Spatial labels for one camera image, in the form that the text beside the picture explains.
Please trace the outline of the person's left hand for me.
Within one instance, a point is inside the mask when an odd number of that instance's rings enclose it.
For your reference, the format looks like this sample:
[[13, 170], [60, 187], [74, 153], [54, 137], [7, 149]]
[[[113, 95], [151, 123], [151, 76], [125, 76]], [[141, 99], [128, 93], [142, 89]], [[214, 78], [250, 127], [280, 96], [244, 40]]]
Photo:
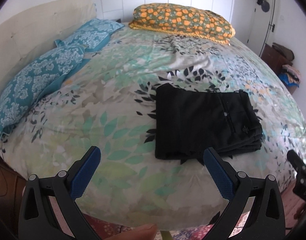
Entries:
[[106, 240], [152, 240], [155, 239], [157, 231], [156, 224], [145, 224], [132, 230], [121, 232]]

